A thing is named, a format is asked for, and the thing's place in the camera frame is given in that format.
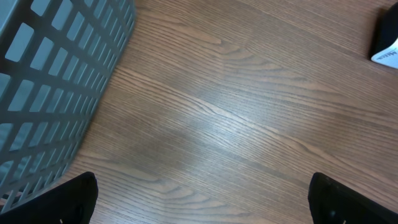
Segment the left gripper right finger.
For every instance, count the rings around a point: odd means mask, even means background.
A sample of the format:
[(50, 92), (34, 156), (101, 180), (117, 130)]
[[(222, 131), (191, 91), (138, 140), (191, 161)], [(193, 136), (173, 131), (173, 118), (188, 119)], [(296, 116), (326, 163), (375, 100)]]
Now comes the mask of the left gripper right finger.
[(397, 224), (397, 213), (316, 172), (308, 189), (314, 224)]

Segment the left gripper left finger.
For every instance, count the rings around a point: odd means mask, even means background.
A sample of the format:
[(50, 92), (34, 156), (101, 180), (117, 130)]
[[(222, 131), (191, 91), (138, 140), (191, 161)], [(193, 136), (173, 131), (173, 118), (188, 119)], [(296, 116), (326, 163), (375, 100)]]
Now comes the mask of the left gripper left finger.
[(94, 173), (81, 175), (1, 215), (1, 224), (89, 224), (98, 198)]

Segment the white barcode scanner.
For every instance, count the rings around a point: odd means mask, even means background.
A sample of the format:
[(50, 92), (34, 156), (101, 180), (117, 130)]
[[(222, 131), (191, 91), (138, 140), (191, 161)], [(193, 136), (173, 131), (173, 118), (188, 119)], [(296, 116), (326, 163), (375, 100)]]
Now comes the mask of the white barcode scanner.
[(381, 17), (371, 60), (397, 69), (397, 3)]

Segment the grey plastic basket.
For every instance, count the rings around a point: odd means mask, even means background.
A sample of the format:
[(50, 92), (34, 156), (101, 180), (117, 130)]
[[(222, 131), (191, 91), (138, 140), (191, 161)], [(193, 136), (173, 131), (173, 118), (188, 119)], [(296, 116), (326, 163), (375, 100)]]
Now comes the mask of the grey plastic basket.
[(131, 37), (133, 0), (1, 0), (1, 212), (67, 171)]

